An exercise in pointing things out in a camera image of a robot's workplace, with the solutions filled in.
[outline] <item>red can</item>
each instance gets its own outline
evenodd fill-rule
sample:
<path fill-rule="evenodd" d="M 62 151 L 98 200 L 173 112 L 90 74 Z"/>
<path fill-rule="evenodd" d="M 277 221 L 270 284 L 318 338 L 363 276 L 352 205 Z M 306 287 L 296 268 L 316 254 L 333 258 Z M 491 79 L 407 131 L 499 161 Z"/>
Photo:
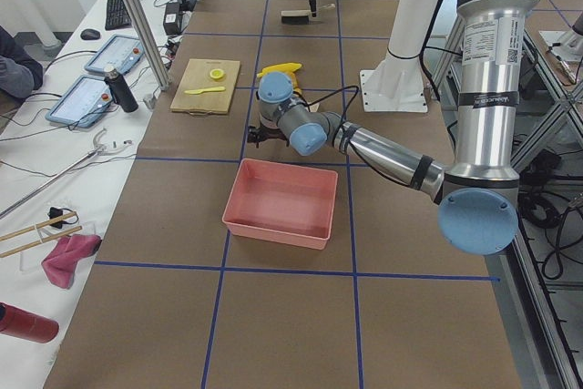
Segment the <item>red can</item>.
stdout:
<path fill-rule="evenodd" d="M 47 343 L 58 334 L 58 322 L 0 302 L 0 333 Z"/>

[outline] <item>white desk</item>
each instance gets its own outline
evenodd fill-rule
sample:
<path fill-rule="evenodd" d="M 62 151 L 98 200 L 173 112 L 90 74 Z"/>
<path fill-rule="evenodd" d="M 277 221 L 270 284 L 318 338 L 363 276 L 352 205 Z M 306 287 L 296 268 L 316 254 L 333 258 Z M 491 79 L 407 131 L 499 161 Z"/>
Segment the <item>white desk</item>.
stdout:
<path fill-rule="evenodd" d="M 164 8 L 154 7 L 153 1 L 142 0 L 142 4 L 158 45 L 163 45 L 167 39 L 162 27 Z M 97 0 L 95 6 L 63 47 L 61 54 L 77 50 L 98 50 L 113 34 L 133 36 L 136 34 L 133 28 L 116 31 L 103 29 L 106 2 L 107 0 Z M 88 27 L 98 29 L 102 37 L 96 41 L 81 40 L 79 37 L 81 31 Z M 38 91 L 64 93 L 80 75 L 86 73 L 83 65 L 88 59 L 89 56 L 72 56 L 56 62 L 48 69 L 45 84 Z M 127 74 L 128 83 L 131 84 L 138 77 L 139 71 L 147 65 L 148 61 L 144 56 L 139 64 Z M 0 141 L 0 157 L 3 161 L 15 166 L 55 174 L 90 151 L 93 148 L 93 137 L 102 128 L 107 128 L 107 134 L 103 140 L 109 145 L 113 140 L 120 142 L 131 139 L 133 141 L 134 145 L 121 152 L 119 156 L 134 154 L 151 114 L 142 99 L 148 94 L 151 95 L 157 86 L 156 79 L 148 69 L 133 88 L 134 96 L 139 102 L 137 111 L 127 114 L 119 108 L 115 113 L 107 114 L 88 130 L 69 131 L 62 128 L 30 138 Z M 47 102 L 46 99 L 56 98 L 31 97 L 19 109 L 15 120 L 27 123 L 41 108 L 51 108 L 55 102 Z M 45 114 L 46 111 L 43 111 L 28 127 L 10 123 L 0 139 L 21 137 L 54 127 L 45 120 Z M 104 161 L 110 158 L 97 157 L 91 161 Z M 1 219 L 0 234 L 4 235 L 46 220 L 49 207 L 56 206 L 77 211 L 80 222 L 84 225 L 84 229 L 79 233 L 96 233 L 103 237 L 132 162 L 133 159 L 123 159 L 65 175 L 48 189 Z M 2 187 L 0 210 L 20 200 L 44 181 L 46 181 L 45 177 L 0 165 L 0 187 Z M 17 244 L 35 239 L 34 233 L 27 233 L 22 240 L 10 241 L 10 245 L 3 243 L 0 250 L 6 251 Z M 62 290 L 51 284 L 40 267 L 40 261 L 55 245 L 55 241 L 45 243 L 32 250 L 21 252 L 21 255 L 16 254 L 0 259 L 0 302 L 44 315 L 58 321 L 60 325 L 56 339 L 46 344 L 0 336 L 0 352 L 3 357 L 0 361 L 0 375 L 2 375 L 0 386 L 3 388 L 34 389 L 43 386 L 91 269 L 93 257 L 80 261 L 77 265 L 75 282 L 70 290 Z"/>

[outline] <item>wooden block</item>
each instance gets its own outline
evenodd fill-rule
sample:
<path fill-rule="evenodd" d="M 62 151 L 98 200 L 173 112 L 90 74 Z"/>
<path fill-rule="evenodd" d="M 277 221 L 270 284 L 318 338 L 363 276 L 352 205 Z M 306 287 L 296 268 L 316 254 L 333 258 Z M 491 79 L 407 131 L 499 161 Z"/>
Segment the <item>wooden block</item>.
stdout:
<path fill-rule="evenodd" d="M 220 80 L 209 76 L 213 68 L 222 68 L 225 75 Z M 184 70 L 179 88 L 174 95 L 170 110 L 174 112 L 197 112 L 227 114 L 232 100 L 240 61 L 224 59 L 191 59 Z M 185 90 L 225 86 L 225 91 L 187 95 Z"/>

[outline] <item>black mouse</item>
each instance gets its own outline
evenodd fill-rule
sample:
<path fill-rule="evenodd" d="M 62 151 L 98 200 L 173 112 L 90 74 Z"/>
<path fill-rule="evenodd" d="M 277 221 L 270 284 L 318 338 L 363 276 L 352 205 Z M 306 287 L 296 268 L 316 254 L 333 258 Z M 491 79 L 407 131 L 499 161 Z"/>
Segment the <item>black mouse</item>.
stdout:
<path fill-rule="evenodd" d="M 81 32 L 81 39 L 82 40 L 98 40 L 101 38 L 101 33 L 96 29 L 83 29 Z"/>

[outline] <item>keyboard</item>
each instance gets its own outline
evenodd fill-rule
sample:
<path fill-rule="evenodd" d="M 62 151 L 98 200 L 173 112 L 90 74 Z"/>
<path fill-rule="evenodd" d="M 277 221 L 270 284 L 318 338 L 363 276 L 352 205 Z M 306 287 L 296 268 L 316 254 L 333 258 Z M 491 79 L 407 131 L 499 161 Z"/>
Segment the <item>keyboard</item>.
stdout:
<path fill-rule="evenodd" d="M 128 10 L 123 0 L 107 0 L 106 31 L 131 26 Z"/>

